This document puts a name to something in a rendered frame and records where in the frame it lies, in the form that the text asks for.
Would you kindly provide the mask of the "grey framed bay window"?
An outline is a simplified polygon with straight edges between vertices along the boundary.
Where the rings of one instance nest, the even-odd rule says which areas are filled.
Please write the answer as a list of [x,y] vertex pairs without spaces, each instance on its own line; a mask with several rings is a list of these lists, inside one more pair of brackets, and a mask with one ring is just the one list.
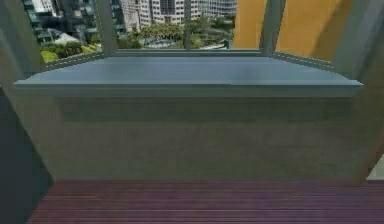
[[287,3],[268,0],[258,50],[120,50],[111,9],[96,0],[102,50],[44,62],[21,0],[0,0],[0,49],[12,91],[53,97],[352,97],[384,25],[384,0],[356,0],[331,61],[279,52]]

